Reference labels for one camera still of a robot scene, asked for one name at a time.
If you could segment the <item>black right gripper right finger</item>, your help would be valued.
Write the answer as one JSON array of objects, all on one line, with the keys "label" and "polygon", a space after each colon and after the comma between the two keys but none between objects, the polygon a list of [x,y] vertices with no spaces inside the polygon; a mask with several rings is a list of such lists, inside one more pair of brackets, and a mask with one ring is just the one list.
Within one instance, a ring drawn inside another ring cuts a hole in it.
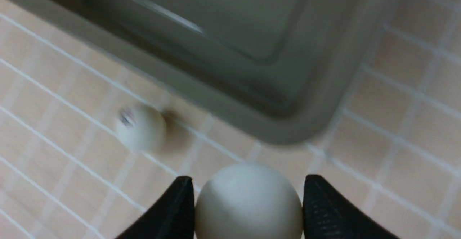
[{"label": "black right gripper right finger", "polygon": [[303,195],[305,239],[397,239],[321,175],[307,175]]}]

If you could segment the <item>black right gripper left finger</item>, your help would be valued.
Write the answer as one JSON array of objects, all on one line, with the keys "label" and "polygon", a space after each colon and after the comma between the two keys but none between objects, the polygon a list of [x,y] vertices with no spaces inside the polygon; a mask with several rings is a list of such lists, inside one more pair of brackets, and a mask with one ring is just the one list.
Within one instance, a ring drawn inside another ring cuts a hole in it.
[{"label": "black right gripper left finger", "polygon": [[192,239],[195,227],[193,179],[178,176],[118,239]]}]

